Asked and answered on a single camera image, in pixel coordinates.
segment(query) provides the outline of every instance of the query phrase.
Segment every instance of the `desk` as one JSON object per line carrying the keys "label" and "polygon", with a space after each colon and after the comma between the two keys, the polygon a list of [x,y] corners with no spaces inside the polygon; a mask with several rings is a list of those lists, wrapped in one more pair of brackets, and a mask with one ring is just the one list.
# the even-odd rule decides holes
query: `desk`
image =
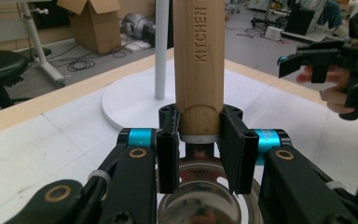
{"label": "desk", "polygon": [[[173,58],[172,50],[168,57]],[[104,91],[153,65],[151,56],[0,111],[0,223],[47,183],[87,181],[117,141],[118,130],[103,117]],[[329,112],[317,91],[230,61],[226,69],[245,83],[248,94],[229,100],[241,101],[248,127],[286,130],[299,151],[350,192],[357,189],[358,120],[347,122]],[[261,174],[257,167],[255,178]]]}
{"label": "desk", "polygon": [[37,35],[34,20],[27,2],[47,2],[51,0],[0,0],[1,3],[20,3],[23,19],[0,20],[0,42],[13,39],[31,37],[37,53],[39,65],[58,85],[64,86],[65,78],[46,59],[39,36]]}

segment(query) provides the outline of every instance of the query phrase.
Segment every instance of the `stool seat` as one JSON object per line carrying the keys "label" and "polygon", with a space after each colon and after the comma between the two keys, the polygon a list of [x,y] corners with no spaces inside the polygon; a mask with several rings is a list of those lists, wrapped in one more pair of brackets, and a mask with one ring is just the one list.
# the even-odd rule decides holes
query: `stool seat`
{"label": "stool seat", "polygon": [[0,83],[12,85],[18,82],[20,75],[28,68],[25,57],[19,53],[0,50]]}

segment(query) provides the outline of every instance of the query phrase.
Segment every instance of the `gray floor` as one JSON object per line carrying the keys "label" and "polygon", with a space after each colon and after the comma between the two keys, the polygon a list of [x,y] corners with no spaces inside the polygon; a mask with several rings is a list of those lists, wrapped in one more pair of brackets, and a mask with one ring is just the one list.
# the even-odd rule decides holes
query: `gray floor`
{"label": "gray floor", "polygon": [[[294,53],[296,47],[304,43],[287,38],[282,38],[281,41],[266,39],[262,36],[265,29],[264,25],[257,24],[253,29],[251,24],[251,19],[254,16],[263,18],[264,13],[249,10],[245,6],[241,6],[240,9],[240,13],[231,14],[226,22],[226,58],[235,63],[240,63],[277,77],[279,70],[277,60],[279,57]],[[53,62],[58,71],[65,76],[66,85],[98,76],[105,71],[154,54],[154,49],[143,49],[136,53],[124,51],[126,52],[125,57],[120,57],[122,54],[117,54],[116,57],[112,54],[100,56],[90,53],[80,46],[76,46],[63,54],[75,45],[75,40],[70,39],[44,46],[51,49],[52,54],[48,56],[48,60]],[[84,56],[83,59],[88,59],[95,63],[94,66],[89,69],[73,72],[67,69],[67,62],[58,62],[61,59],[79,58],[82,56]],[[83,63],[76,65],[76,67],[82,66],[84,66]],[[59,88],[37,65],[33,65],[28,69],[25,77],[26,79],[21,83],[8,88],[11,96],[37,97]],[[288,79],[294,80],[294,77],[295,75],[291,75]],[[324,86],[318,85],[311,85],[310,87],[315,90],[324,88]]]}

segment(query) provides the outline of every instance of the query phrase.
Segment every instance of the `round white base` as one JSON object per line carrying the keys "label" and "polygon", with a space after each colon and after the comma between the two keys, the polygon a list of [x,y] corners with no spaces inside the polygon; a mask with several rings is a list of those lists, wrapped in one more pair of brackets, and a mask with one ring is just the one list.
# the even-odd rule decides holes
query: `round white base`
{"label": "round white base", "polygon": [[[103,114],[117,130],[123,128],[158,128],[158,111],[175,103],[173,61],[167,62],[165,99],[155,99],[155,69],[121,78],[103,95]],[[259,91],[249,78],[225,71],[225,104],[244,109],[249,92]]]}

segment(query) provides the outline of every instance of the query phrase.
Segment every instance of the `wooden handle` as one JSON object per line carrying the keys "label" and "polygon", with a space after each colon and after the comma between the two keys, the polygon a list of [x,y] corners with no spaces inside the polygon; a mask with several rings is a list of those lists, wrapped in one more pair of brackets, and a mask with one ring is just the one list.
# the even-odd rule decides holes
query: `wooden handle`
{"label": "wooden handle", "polygon": [[214,142],[223,109],[225,1],[173,0],[173,34],[181,139]]}

